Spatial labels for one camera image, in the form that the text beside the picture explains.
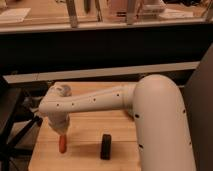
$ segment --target wooden table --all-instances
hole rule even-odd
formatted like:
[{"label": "wooden table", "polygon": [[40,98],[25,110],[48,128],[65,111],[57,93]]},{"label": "wooden table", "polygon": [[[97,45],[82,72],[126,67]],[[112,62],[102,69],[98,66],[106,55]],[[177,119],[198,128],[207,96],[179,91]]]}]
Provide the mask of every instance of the wooden table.
[{"label": "wooden table", "polygon": [[[68,83],[77,95],[126,83]],[[111,160],[100,159],[103,134],[112,135]],[[29,171],[140,171],[133,119],[122,110],[70,114],[68,146],[58,151],[58,135],[41,126]]]}]

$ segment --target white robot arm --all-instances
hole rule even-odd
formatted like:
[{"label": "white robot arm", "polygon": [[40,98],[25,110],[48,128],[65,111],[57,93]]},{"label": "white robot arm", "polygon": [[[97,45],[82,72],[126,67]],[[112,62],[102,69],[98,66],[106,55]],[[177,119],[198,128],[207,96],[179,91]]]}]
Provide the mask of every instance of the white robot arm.
[{"label": "white robot arm", "polygon": [[60,135],[70,112],[125,108],[133,109],[143,171],[196,171],[183,98],[165,76],[73,97],[68,86],[53,86],[39,106]]}]

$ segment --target wooden surface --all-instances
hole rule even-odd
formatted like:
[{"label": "wooden surface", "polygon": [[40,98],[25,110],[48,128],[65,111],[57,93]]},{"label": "wooden surface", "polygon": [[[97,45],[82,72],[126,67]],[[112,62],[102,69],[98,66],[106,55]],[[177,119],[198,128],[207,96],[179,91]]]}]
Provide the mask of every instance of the wooden surface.
[{"label": "wooden surface", "polygon": [[[73,95],[120,84],[124,83],[69,83]],[[103,134],[112,135],[109,161],[100,159]],[[58,138],[44,119],[29,171],[140,171],[135,124],[125,111],[70,114],[65,154],[58,151]]]},{"label": "wooden surface", "polygon": [[[76,0],[76,9],[79,21],[97,21],[94,0],[92,0],[91,12],[86,14],[84,12],[83,0]],[[56,3],[55,0],[7,0],[9,9],[15,8],[31,8],[29,14],[24,22],[15,24],[0,24],[0,27],[8,26],[25,26],[25,25],[43,25],[43,24],[63,24],[68,23],[67,8],[64,3]],[[123,19],[113,18],[109,16],[108,6],[106,0],[100,0],[101,10],[104,22],[124,21]],[[206,10],[204,7],[186,7],[181,4],[168,4],[167,8],[177,9],[183,11],[190,11],[194,13],[195,17],[201,17]]]}]

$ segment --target black dot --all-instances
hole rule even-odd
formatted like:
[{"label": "black dot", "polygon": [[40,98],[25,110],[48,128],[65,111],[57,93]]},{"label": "black dot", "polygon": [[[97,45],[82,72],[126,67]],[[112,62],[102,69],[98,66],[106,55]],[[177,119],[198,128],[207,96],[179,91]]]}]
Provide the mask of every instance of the black dot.
[{"label": "black dot", "polygon": [[143,149],[143,146],[141,144],[139,144],[139,147]]},{"label": "black dot", "polygon": [[136,118],[140,118],[140,116],[139,116],[138,114],[135,114],[135,117],[136,117]]}]

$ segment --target floor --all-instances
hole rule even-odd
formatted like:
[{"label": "floor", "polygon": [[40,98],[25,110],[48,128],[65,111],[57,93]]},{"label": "floor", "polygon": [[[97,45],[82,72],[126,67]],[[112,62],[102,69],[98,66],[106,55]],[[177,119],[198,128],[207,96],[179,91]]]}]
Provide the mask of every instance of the floor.
[{"label": "floor", "polygon": [[[22,123],[15,124],[14,127],[13,127],[13,130],[12,130],[11,137],[16,135],[16,133],[21,128],[23,128],[26,123],[27,122],[22,122]],[[34,145],[35,145],[35,142],[36,142],[36,139],[37,139],[38,132],[39,132],[39,127],[37,126],[37,124],[34,124],[34,126],[24,136],[24,138],[17,145],[17,147],[33,149]],[[27,171],[30,159],[31,159],[31,156],[19,157],[17,159],[11,159],[18,169],[16,169],[14,164],[12,164],[12,162],[11,162],[10,163],[10,171]]]}]

